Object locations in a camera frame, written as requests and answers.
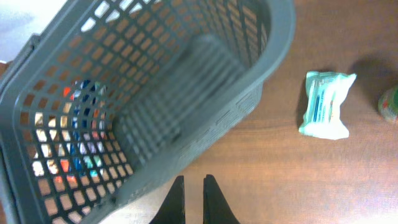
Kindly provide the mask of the blue cardboard box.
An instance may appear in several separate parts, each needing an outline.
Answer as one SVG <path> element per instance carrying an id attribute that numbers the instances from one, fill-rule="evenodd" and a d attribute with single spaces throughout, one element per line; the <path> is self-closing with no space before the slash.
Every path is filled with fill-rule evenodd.
<path id="1" fill-rule="evenodd" d="M 88 107 L 76 105 L 73 108 L 72 138 L 75 141 L 68 151 L 74 157 L 72 164 L 80 177 L 99 177 L 103 173 L 103 161 L 98 155 L 104 152 L 104 145 L 100 141 L 103 133 L 99 129 L 104 128 L 102 121 L 97 122 L 98 112 L 91 108 L 98 102 L 97 97 L 91 96 L 100 85 L 91 80 L 83 80 L 78 84 L 77 90 L 71 94 L 72 100 L 80 103 L 88 103 Z"/>

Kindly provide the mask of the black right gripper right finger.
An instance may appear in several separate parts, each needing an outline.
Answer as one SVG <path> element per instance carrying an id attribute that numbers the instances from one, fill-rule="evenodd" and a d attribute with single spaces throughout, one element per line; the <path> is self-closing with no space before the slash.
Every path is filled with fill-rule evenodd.
<path id="1" fill-rule="evenodd" d="M 215 177 L 210 174 L 203 180 L 203 224 L 239 224 Z"/>

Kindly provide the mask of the grey plastic basket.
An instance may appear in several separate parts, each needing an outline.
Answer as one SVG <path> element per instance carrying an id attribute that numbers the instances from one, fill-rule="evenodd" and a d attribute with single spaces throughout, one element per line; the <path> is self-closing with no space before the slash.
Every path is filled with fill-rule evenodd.
<path id="1" fill-rule="evenodd" d="M 67 1 L 1 77 L 7 222 L 98 223 L 162 186 L 256 108 L 294 32 L 292 1 Z M 99 84 L 103 173 L 60 183 L 34 116 L 63 116 L 83 80 Z"/>

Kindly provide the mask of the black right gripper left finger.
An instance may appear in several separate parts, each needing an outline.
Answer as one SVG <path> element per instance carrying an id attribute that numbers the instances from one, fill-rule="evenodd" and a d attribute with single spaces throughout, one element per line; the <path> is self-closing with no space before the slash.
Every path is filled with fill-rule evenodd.
<path id="1" fill-rule="evenodd" d="M 150 224 L 185 224 L 184 176 L 177 176 Z"/>

